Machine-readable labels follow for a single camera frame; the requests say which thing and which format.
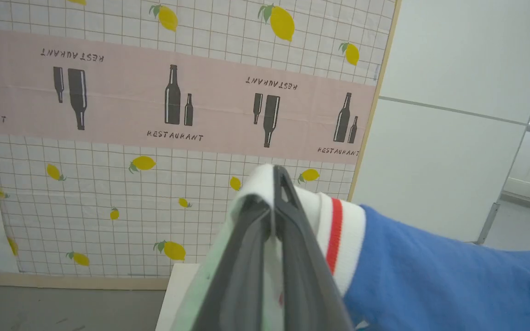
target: wall covering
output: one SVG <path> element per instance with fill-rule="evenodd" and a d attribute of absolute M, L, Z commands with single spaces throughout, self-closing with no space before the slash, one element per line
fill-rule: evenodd
<path fill-rule="evenodd" d="M 252 169 L 346 199 L 389 0 L 0 0 L 0 209 L 20 272 L 200 263 Z"/>

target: pink banner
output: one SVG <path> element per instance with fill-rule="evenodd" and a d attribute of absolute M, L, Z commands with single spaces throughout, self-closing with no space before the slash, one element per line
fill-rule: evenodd
<path fill-rule="evenodd" d="M 0 31 L 0 134 L 355 164 L 375 86 Z"/>

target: striped cuff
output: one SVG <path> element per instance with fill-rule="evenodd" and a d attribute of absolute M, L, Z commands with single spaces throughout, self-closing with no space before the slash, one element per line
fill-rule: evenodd
<path fill-rule="evenodd" d="M 320 224 L 316 239 L 326 257 L 341 296 L 357 268 L 365 237 L 365 211 L 347 201 L 320 195 Z"/>

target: white table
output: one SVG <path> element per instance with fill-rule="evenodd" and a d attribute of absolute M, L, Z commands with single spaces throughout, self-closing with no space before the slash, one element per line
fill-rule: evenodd
<path fill-rule="evenodd" d="M 177 263 L 173 266 L 165 297 L 162 300 L 161 312 L 156 322 L 156 331 L 169 331 L 171 329 L 179 305 L 181 305 L 185 292 L 199 268 L 199 263 Z"/>

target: bottle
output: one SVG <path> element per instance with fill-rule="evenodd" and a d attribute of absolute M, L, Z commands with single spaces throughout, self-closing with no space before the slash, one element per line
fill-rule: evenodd
<path fill-rule="evenodd" d="M 63 68 L 53 67 L 52 76 L 54 78 L 54 89 L 57 90 L 58 103 L 63 103 L 63 91 L 65 90 Z"/>
<path fill-rule="evenodd" d="M 177 65 L 171 64 L 169 84 L 165 88 L 165 123 L 179 124 L 181 91 L 177 85 Z"/>
<path fill-rule="evenodd" d="M 279 100 L 278 96 L 267 96 L 265 102 L 265 114 L 263 115 L 263 130 L 265 130 L 265 144 L 264 147 L 269 148 L 271 143 L 271 135 L 275 126 L 277 125 L 277 113 L 279 111 Z"/>
<path fill-rule="evenodd" d="M 347 126 L 349 125 L 349 117 L 351 116 L 351 112 L 349 111 L 349 103 L 351 103 L 351 93 L 347 93 L 347 97 L 345 97 L 343 109 L 339 111 L 337 125 L 334 128 L 333 140 L 340 143 L 345 141 L 345 134 L 347 134 Z"/>
<path fill-rule="evenodd" d="M 85 71 L 80 69 L 67 69 L 69 78 L 69 97 L 71 107 L 77 117 L 77 129 L 85 129 L 85 109 L 87 108 L 87 85 Z"/>
<path fill-rule="evenodd" d="M 347 141 L 349 144 L 353 144 L 355 142 L 355 135 L 357 134 L 357 117 L 358 116 L 355 116 L 353 125 L 351 125 L 351 130 L 349 130 L 349 140 Z"/>
<path fill-rule="evenodd" d="M 191 93 L 187 94 L 187 104 L 185 105 L 183 124 L 186 126 L 193 126 L 193 105 L 191 104 Z"/>
<path fill-rule="evenodd" d="M 255 102 L 253 103 L 253 115 L 255 118 L 253 124 L 257 124 L 259 121 L 259 114 L 261 113 L 261 105 L 263 104 L 263 94 L 255 93 Z"/>

